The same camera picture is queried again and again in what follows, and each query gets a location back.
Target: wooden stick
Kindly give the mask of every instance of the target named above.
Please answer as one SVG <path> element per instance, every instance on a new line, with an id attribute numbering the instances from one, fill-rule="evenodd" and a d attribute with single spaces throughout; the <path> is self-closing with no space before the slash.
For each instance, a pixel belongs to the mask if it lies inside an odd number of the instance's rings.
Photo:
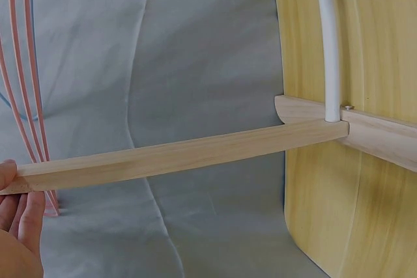
<path id="1" fill-rule="evenodd" d="M 323 104 L 300 98 L 277 96 L 275 108 L 284 123 L 324 118 Z M 417 125 L 346 109 L 341 119 L 349 123 L 349 136 L 339 142 L 417 172 Z"/>
<path id="2" fill-rule="evenodd" d="M 19 167 L 0 194 L 67 189 L 253 158 L 349 134 L 346 122 L 314 120 Z"/>

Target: pink wire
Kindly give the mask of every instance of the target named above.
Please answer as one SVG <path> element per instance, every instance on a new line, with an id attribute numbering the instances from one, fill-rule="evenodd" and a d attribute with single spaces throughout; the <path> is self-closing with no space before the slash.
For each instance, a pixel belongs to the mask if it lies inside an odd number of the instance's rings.
<path id="1" fill-rule="evenodd" d="M 25 128 L 23 127 L 22 119 L 20 118 L 18 106 L 16 105 L 16 101 L 13 96 L 12 87 L 10 85 L 10 81 L 8 79 L 7 75 L 7 69 L 6 69 L 6 62 L 5 62 L 5 56 L 3 54 L 3 45 L 1 44 L 1 38 L 0 38 L 0 70 L 1 75 L 3 76 L 3 81 L 5 82 L 6 92 L 8 99 L 10 101 L 10 105 L 12 106 L 12 112 L 14 115 L 14 119 L 16 120 L 16 123 L 19 127 L 20 134 L 22 135 L 23 141 L 25 143 L 26 149 L 32 159 L 32 162 L 36 163 L 35 154 L 33 153 L 31 144 L 27 138 Z"/>
<path id="2" fill-rule="evenodd" d="M 40 128 L 40 133 L 42 137 L 42 144 L 44 146 L 45 159 L 46 161 L 49 161 L 50 153 L 48 150 L 48 142 L 46 140 L 45 123 L 44 123 L 44 116 L 42 112 L 42 102 L 40 99 L 38 68 L 36 67 L 35 40 L 33 38 L 33 26 L 32 26 L 32 19 L 31 19 L 31 1 L 23 0 L 23 2 L 25 6 L 25 26 L 26 26 L 26 36 L 27 36 L 27 49 L 29 51 L 29 64 L 31 67 L 32 86 L 33 86 L 33 90 L 35 94 L 36 112 L 38 114 L 39 128 Z M 47 195 L 50 198 L 50 201 L 58 215 L 59 208 L 57 204 L 56 193 L 54 191 L 47 191 Z"/>
<path id="3" fill-rule="evenodd" d="M 36 134 L 35 124 L 33 123 L 33 120 L 31 118 L 32 112 L 31 112 L 31 107 L 29 105 L 29 97 L 27 96 L 25 74 L 23 72 L 23 65 L 22 65 L 22 56 L 20 55 L 18 22 L 16 19 L 16 0 L 8 0 L 8 3 L 10 7 L 10 22 L 12 25 L 14 54 L 16 57 L 16 66 L 18 68 L 20 90 L 22 92 L 23 102 L 25 104 L 25 112 L 26 112 L 27 120 L 30 125 L 33 141 L 35 142 L 36 150 L 38 151 L 39 158 L 41 161 L 44 161 L 44 157 L 40 149 L 38 135 Z"/>
<path id="4" fill-rule="evenodd" d="M 16 0 L 9 0 L 9 6 L 10 6 L 10 21 L 12 26 L 12 35 L 13 35 L 13 45 L 14 45 L 14 52 L 16 57 L 16 66 L 18 69 L 18 76 L 19 76 L 19 83 L 20 83 L 20 90 L 22 92 L 23 102 L 25 105 L 25 111 L 26 115 L 28 116 L 28 121 L 30 125 L 30 129 L 32 132 L 33 140 L 36 145 L 36 150 L 39 155 L 40 161 L 44 161 L 44 157 L 42 155 L 42 151 L 40 148 L 38 136 L 36 134 L 35 125 L 32 120 L 32 112 L 29 105 L 29 99 L 27 95 L 26 90 L 26 84 L 25 84 L 25 77 L 23 73 L 23 66 L 22 66 L 22 56 L 20 55 L 20 44 L 19 44 L 19 35 L 18 35 L 18 24 L 16 19 Z M 29 60 L 31 65 L 31 78 L 33 82 L 33 88 L 34 88 L 34 94 L 35 94 L 35 100 L 36 100 L 36 110 L 38 111 L 38 120 L 39 120 L 39 126 L 40 131 L 42 135 L 42 142 L 44 145 L 44 151 L 46 155 L 46 159 L 49 161 L 49 151 L 46 141 L 46 134 L 45 134 L 45 127 L 44 127 L 44 119 L 42 114 L 42 104 L 40 102 L 40 88 L 39 83 L 37 79 L 37 68 L 36 68 L 36 61 L 35 61 L 35 43 L 33 38 L 33 32 L 32 32 L 32 24 L 30 20 L 30 13 L 31 13 L 31 7 L 30 7 L 30 0 L 25 0 L 25 22 L 26 22 L 26 33 L 27 33 L 27 40 L 28 40 L 28 50 L 29 50 Z M 8 78 L 7 69 L 6 69 L 6 62 L 3 54 L 3 49 L 1 47 L 0 42 L 0 65 L 1 65 L 1 73 L 3 76 L 3 80 L 5 82 L 5 87 L 7 90 L 8 97 L 10 99 L 10 104 L 12 106 L 12 111 L 14 114 L 14 118 L 16 120 L 16 123 L 18 124 L 20 133 L 22 135 L 23 141 L 25 142 L 27 151 L 32 159 L 32 162 L 36 163 L 37 160 L 35 158 L 35 154 L 33 153 L 33 149 L 31 148 L 31 144 L 27 138 L 27 134 L 25 132 L 25 128 L 23 127 L 22 120 L 18 113 L 18 108 L 16 105 L 16 101 L 14 99 L 14 95 L 12 92 L 12 87 L 10 86 L 10 80 Z M 49 199 L 49 202 L 52 204 L 53 209 L 55 210 L 56 215 L 59 215 L 59 207 L 57 204 L 57 197 L 56 193 L 54 191 L 46 191 L 46 195 Z"/>

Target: yellow plywood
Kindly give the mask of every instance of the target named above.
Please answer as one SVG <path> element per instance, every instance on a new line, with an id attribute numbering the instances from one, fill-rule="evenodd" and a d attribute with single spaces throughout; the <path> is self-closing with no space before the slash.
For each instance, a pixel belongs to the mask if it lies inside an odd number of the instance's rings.
<path id="1" fill-rule="evenodd" d="M 318 0 L 277 2 L 285 93 L 323 101 Z M 416 123 L 417 0 L 336 7 L 342 100 Z M 415 173 L 337 143 L 288 151 L 285 218 L 332 277 L 417 277 Z"/>

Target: white tube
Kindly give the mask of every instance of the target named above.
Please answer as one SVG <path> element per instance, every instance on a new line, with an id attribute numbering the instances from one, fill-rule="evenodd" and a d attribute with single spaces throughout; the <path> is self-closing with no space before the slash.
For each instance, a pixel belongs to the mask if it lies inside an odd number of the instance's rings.
<path id="1" fill-rule="evenodd" d="M 333 0 L 319 0 L 323 32 L 326 121 L 340 121 L 338 25 Z"/>

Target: wood grain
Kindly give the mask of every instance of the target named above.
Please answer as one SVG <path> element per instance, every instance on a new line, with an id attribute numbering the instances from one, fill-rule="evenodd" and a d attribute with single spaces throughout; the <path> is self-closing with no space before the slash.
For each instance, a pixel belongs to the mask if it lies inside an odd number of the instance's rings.
<path id="1" fill-rule="evenodd" d="M 317 0 L 277 0 L 286 95 L 323 102 Z M 417 123 L 417 0 L 336 0 L 342 101 Z M 417 277 L 417 175 L 325 143 L 287 153 L 285 218 L 331 277 Z"/>
<path id="2" fill-rule="evenodd" d="M 288 96 L 276 96 L 275 108 L 286 124 L 325 115 L 324 104 Z M 341 119 L 349 123 L 349 136 L 340 143 L 417 172 L 417 124 L 346 109 Z"/>
<path id="3" fill-rule="evenodd" d="M 2 194 L 105 184 L 185 171 L 346 137 L 347 122 L 324 120 L 274 126 L 132 150 L 19 167 Z"/>

